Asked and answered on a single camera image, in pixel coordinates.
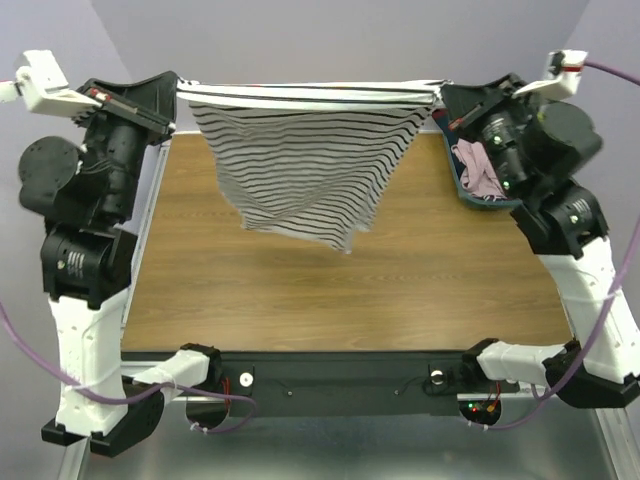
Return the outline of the black white striped tank top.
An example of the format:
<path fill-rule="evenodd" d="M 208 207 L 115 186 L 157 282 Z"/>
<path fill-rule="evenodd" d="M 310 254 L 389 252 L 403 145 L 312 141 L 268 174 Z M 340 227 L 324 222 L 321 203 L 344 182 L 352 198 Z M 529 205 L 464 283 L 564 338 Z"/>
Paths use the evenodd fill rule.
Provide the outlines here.
<path fill-rule="evenodd" d="M 393 173 L 444 80 L 205 84 L 180 79 L 244 229 L 348 253 L 369 231 Z"/>

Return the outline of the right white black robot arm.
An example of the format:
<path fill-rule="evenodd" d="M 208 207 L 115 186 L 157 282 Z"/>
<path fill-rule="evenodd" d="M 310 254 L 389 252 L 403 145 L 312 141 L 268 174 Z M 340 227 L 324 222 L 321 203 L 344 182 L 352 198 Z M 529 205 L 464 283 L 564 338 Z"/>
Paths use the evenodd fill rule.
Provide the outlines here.
<path fill-rule="evenodd" d="M 450 129 L 484 147 L 517 201 L 512 218 L 551 275 L 572 333 L 551 346 L 484 340 L 465 353 L 461 381 L 472 390 L 493 381 L 543 386 L 575 408 L 629 405 L 639 395 L 639 329 L 601 206 L 574 178 L 603 146 L 592 119 L 565 95 L 514 75 L 447 83 L 441 98 Z"/>

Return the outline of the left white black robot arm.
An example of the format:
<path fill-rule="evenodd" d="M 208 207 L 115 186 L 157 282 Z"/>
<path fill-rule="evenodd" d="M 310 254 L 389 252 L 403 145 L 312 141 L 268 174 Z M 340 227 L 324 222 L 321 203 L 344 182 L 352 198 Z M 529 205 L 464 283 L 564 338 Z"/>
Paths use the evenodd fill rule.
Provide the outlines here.
<path fill-rule="evenodd" d="M 85 134 L 36 140 L 19 161 L 20 204 L 40 215 L 43 289 L 63 373 L 56 416 L 41 431 L 62 446 L 87 440 L 115 457 L 149 437 L 183 390 L 215 392 L 219 351 L 188 343 L 135 376 L 121 372 L 121 322 L 138 238 L 132 217 L 145 151 L 172 136 L 179 78 L 171 71 L 117 84 L 98 79 L 57 93 L 55 112 Z"/>

